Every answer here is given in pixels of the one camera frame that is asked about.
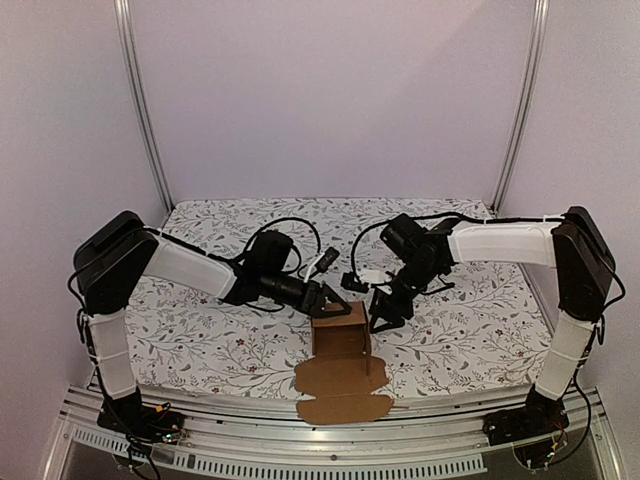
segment flattened cardboard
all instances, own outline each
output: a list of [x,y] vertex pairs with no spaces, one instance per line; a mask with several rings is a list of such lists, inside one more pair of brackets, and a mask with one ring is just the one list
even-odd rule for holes
[[340,425],[373,422],[386,415],[393,399],[386,395],[351,395],[302,400],[296,405],[298,416],[312,425]]
[[386,415],[393,405],[387,395],[371,395],[389,382],[385,362],[371,356],[363,302],[350,305],[349,315],[312,319],[315,357],[295,368],[296,390],[316,397],[296,406],[298,415],[307,423],[372,422]]

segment white enclosure wall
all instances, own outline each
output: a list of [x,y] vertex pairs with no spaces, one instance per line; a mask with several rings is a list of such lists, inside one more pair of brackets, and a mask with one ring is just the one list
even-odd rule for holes
[[489,200],[535,2],[132,2],[176,200]]
[[[608,313],[606,342],[587,377],[603,397],[628,478],[640,478],[640,6],[553,2],[548,22],[503,213],[585,205],[609,243],[629,297]],[[555,276],[534,273],[555,309]]]
[[0,14],[0,477],[35,479],[89,362],[66,292],[75,248],[128,208],[162,218],[112,2],[8,1]]

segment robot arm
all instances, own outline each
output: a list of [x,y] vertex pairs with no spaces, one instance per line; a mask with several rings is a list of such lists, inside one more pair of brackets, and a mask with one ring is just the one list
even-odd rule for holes
[[[81,331],[105,397],[99,425],[148,442],[168,441],[182,426],[180,414],[142,405],[131,369],[125,308],[143,275],[191,287],[233,305],[265,296],[315,317],[350,313],[349,305],[329,286],[283,271],[293,248],[288,236],[265,231],[255,236],[242,255],[225,259],[146,227],[132,212],[121,213],[85,242],[74,256],[73,277],[83,297]],[[330,248],[314,263],[317,271],[326,271],[337,254]],[[329,301],[342,309],[325,311]]]
[[[562,218],[527,222],[447,218],[427,230],[407,215],[391,220],[380,238],[404,262],[378,285],[370,306],[373,333],[398,328],[413,316],[413,299],[455,263],[533,263],[557,269],[560,293],[556,331],[526,406],[485,418],[492,445],[568,426],[564,395],[586,361],[611,285],[615,262],[588,212],[572,207]],[[377,326],[382,319],[386,323]]]

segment floral pattern fabric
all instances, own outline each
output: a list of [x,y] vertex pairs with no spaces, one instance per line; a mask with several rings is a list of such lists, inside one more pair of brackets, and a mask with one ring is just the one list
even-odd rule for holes
[[[164,231],[207,252],[232,257],[265,223],[299,216],[317,227],[322,247],[340,257],[324,275],[347,300],[365,300],[340,287],[350,270],[352,242],[366,226],[400,213],[456,211],[478,218],[479,201],[417,199],[236,199],[180,203]],[[433,226],[437,221],[424,222]],[[307,263],[315,256],[309,227],[294,222],[275,228],[291,236]],[[392,271],[401,262],[379,240],[363,237],[359,268]],[[296,258],[291,256],[290,266]],[[402,329],[372,337],[373,354],[387,363],[394,397],[454,394],[531,383],[549,345],[549,333],[517,265],[468,263],[446,277],[455,287],[414,302],[415,316]],[[433,282],[438,288],[438,281]],[[268,299],[257,303],[273,308]],[[127,333],[134,372],[143,384],[192,393],[297,399],[294,367],[311,355],[308,317],[285,308],[266,313],[221,303],[202,292],[143,277],[130,300]]]

